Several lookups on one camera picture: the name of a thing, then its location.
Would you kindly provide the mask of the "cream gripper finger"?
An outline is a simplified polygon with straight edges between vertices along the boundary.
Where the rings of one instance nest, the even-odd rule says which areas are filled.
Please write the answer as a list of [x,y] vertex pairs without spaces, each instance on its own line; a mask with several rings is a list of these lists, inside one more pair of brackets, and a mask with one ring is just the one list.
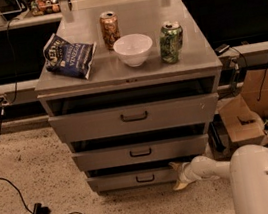
[[173,190],[175,190],[175,191],[182,190],[182,189],[186,188],[187,186],[188,186],[187,183],[184,183],[182,181],[177,180],[174,187],[173,187]]
[[178,163],[178,162],[169,162],[168,165],[171,166],[172,169],[174,169],[175,171],[179,172],[182,170],[183,164],[182,162]]

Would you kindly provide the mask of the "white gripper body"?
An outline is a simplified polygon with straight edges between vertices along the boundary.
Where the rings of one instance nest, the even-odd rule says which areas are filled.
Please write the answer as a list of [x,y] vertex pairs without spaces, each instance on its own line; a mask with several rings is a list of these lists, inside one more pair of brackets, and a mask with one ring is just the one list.
[[184,183],[188,184],[200,180],[200,176],[194,172],[194,170],[192,169],[192,165],[189,162],[182,163],[180,171],[180,177]]

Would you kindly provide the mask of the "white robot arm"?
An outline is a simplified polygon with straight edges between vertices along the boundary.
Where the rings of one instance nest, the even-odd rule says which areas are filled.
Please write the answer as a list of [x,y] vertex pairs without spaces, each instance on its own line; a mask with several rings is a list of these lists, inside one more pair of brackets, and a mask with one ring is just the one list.
[[268,214],[268,148],[249,144],[236,149],[228,161],[199,156],[170,165],[177,172],[176,190],[195,181],[227,178],[235,214]]

